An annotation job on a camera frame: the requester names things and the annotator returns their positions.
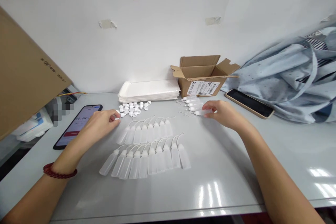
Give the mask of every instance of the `orange wire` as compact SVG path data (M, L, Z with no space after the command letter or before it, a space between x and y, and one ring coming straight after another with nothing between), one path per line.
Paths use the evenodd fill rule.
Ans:
M74 94L77 94L77 93L87 94L87 93L85 93L85 92L75 92L75 93L60 94L60 95L58 95L58 96L72 95L72 94L74 95Z

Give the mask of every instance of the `black smartphone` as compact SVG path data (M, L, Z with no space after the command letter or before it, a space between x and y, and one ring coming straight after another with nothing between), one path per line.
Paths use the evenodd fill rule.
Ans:
M236 89L231 89L225 96L262 119L267 119L274 113L273 108Z
M101 111L102 105L87 105L84 106L69 127L63 132L62 136L55 143L53 149L64 149L67 144L74 139L84 125L88 122L95 111Z

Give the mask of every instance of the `white table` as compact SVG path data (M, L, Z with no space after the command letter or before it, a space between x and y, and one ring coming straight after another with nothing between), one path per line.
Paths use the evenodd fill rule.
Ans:
M217 97L201 98L223 99ZM85 105L119 106L117 94L81 96L74 110L62 117L0 182L3 217L54 162L61 151L53 145ZM276 116L262 120L234 104L264 136L267 144L314 207L336 205L335 124L296 124ZM261 191L245 147L236 132L212 119L183 116L173 101L153 102L136 117L176 116L174 133L191 160L191 169L175 169L147 179L120 180L98 171L118 147L116 136L131 121L121 119L118 129L93 146L78 165L52 217L59 224L128 223L245 214L265 211Z

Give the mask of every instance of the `white wall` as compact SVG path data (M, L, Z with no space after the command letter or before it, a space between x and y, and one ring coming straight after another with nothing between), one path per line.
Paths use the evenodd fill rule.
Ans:
M335 0L0 0L85 92L166 79L181 56L220 54L242 64L276 40L304 35ZM207 17L220 25L206 26ZM98 21L111 19L115 29Z

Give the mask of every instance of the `cardboard box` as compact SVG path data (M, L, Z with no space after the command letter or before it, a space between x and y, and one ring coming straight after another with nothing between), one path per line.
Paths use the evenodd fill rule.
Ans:
M215 96L219 92L226 78L240 68L237 64L230 64L229 59L218 65L220 55L181 57L180 67L171 65L173 76L177 77L181 89L181 96Z
M71 84L0 7L0 140Z

